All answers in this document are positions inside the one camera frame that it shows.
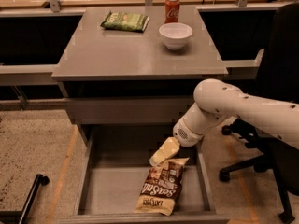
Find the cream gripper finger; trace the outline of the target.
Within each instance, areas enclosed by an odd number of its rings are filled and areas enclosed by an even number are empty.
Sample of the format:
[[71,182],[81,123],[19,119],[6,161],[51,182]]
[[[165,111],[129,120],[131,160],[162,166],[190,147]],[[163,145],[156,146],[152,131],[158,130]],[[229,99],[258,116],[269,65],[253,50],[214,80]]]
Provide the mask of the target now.
[[150,157],[149,163],[157,166],[179,152],[179,141],[175,137],[168,137],[159,149]]

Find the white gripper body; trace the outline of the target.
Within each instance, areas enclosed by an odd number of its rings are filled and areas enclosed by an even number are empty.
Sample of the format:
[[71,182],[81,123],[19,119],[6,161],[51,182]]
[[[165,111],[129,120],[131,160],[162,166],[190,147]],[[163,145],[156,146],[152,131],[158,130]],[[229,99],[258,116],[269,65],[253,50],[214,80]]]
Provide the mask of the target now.
[[203,135],[192,132],[183,119],[180,119],[173,127],[173,136],[182,147],[192,147],[202,141]]

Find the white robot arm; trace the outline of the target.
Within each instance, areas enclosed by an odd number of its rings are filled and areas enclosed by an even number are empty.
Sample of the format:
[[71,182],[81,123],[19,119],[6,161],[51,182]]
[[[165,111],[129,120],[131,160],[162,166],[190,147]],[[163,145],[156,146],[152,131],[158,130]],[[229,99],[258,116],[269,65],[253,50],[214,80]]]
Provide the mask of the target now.
[[175,156],[181,147],[196,145],[205,132],[230,117],[242,119],[276,139],[299,148],[299,106],[245,94],[238,87],[217,79],[200,82],[193,92],[193,105],[173,128],[173,140],[151,156],[157,166]]

